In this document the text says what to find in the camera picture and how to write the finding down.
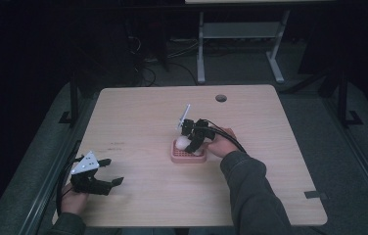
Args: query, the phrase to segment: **hole in table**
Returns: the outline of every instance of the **hole in table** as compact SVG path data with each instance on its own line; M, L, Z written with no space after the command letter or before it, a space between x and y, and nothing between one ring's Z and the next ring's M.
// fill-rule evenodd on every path
M215 100L220 102L220 103L223 103L227 100L227 96L225 96L225 95L216 95Z

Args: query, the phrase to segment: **pink tray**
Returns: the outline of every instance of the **pink tray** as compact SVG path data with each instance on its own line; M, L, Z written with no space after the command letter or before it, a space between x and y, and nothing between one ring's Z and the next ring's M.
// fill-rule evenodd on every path
M206 161L207 159L206 150L203 150L201 155L196 156L175 148L175 142L176 140L174 140L171 145L171 160L173 163L202 164Z

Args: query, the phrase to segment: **gray sleeve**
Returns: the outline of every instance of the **gray sleeve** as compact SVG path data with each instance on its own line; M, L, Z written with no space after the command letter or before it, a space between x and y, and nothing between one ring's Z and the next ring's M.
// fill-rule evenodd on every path
M236 234L292 234L285 208L266 179L264 163L235 151L220 168L230 189Z
M80 235L84 234L86 224L80 216L74 213L63 212L60 214L56 223L47 232L47 235Z

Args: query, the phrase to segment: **table top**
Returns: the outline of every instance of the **table top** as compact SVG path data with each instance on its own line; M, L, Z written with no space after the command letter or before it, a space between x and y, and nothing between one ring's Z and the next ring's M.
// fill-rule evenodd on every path
M216 95L225 95L220 103ZM321 225L327 215L275 89L270 85L104 89L78 156L93 151L112 159L96 178L123 176L109 196L90 195L82 218L88 226L188 227L232 225L229 189L219 164L175 164L171 143L187 104L187 118L231 127L251 157L264 162L267 178L292 225Z

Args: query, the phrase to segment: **person's arm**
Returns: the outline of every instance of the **person's arm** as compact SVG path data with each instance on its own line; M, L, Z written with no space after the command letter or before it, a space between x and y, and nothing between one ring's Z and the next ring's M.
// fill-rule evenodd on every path
M224 129L235 135L231 129ZM266 179L266 166L242 153L217 135L205 148L223 158L220 168L230 189L230 205L236 234L292 234L284 206Z
M71 183L62 192L62 213L47 235L80 235L84 234L86 225L79 216L86 207L89 194L76 193L71 190Z

